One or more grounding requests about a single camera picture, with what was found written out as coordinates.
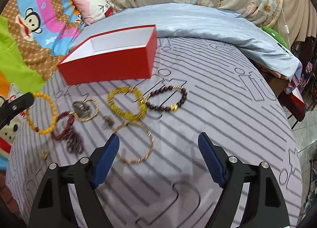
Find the colorful blanket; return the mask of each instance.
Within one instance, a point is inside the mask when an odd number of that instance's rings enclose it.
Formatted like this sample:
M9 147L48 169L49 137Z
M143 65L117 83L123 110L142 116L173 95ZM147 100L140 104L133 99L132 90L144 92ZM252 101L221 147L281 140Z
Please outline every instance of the colorful blanket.
M21 92L41 90L82 28L72 0L9 0L0 16L0 106ZM16 120L0 132L7 147L18 127ZM7 151L0 147L0 169Z

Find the green plush toy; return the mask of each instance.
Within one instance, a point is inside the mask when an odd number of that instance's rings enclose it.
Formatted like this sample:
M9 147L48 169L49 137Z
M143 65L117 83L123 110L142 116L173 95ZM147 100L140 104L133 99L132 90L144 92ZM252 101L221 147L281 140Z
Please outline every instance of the green plush toy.
M277 40L281 45L283 45L285 48L287 48L289 50L288 44L284 41L284 39L282 38L282 36L278 32L276 32L275 30L273 30L269 27L261 26L261 29L263 31L265 31L266 33L268 33L269 35L271 35L272 37L274 37L275 40Z

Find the twisted gold bangle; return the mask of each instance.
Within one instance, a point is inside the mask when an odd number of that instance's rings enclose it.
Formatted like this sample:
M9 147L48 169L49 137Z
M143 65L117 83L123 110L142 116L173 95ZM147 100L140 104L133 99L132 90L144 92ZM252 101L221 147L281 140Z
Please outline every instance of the twisted gold bangle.
M152 133L149 131L149 129L147 127L142 125L140 122L136 122L136 121L127 121L127 122L120 124L118 127L115 128L114 134L116 134L119 129L121 129L129 124L138 126L147 133L147 136L150 138L150 141L151 141L150 150L144 157L141 157L138 160L127 160L127 159L123 158L120 153L118 153L118 157L119 157L119 160L122 161L123 163L138 164L138 163L141 163L141 162L145 161L146 159L148 159L148 157L151 155L151 153L153 151L153 147L154 147L154 138L152 136Z
M34 125L33 121L30 118L30 113L29 113L30 108L26 109L26 111L25 111L26 120L28 121L31 130L35 130L40 135L46 135L46 134L52 132L54 127L55 127L55 125L56 125L57 108L54 105L53 100L48 95L45 95L43 92L33 93L33 97L35 97L35 98L36 97L43 97L45 100L47 100L49 102L49 104L51 106L53 118L52 118L52 121L51 121L51 126L48 127L46 130L40 130L38 127L36 127Z
M75 117L76 120L78 120L80 122L87 122L87 121L92 120L93 118L95 118L98 115L98 113L99 113L99 105L98 105L97 99L93 98L93 97L92 98L87 98L86 100L83 101L83 103L86 103L88 101L92 101L94 103L96 112L92 116L90 116L88 118L80 118L78 116L78 114L75 113L75 111L72 111L70 114L72 114Z

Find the tiled floor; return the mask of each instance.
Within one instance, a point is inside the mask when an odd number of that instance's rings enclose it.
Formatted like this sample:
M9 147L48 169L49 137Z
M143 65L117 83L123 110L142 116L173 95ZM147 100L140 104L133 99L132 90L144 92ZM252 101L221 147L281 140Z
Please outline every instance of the tiled floor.
M283 108L286 117L289 117L291 113ZM289 125L292 127L296 122L294 116L289 120ZM308 111L302 122L298 122L293 128L293 135L298 144L299 158L302 169L303 179L303 192L302 192L302 204L305 202L305 198L308 192L309 186L309 160L313 158L313 152L317 148L317 108L314 111Z

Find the blue gripper pad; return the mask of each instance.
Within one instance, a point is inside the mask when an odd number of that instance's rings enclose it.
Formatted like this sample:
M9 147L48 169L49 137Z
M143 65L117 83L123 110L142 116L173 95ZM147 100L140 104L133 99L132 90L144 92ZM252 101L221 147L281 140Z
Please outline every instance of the blue gripper pad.
M203 159L205 160L213 181L215 183L218 183L220 188L224 188L227 182L225 181L223 176L223 167L202 133L198 136L198 147Z
M120 145L120 140L118 135L114 135L113 139L110 141L109 146L106 148L105 152L101 156L98 164L95 167L95 176L91 181L94 189L96 189L99 184L103 183L108 175L108 172L112 166L112 163L118 153Z

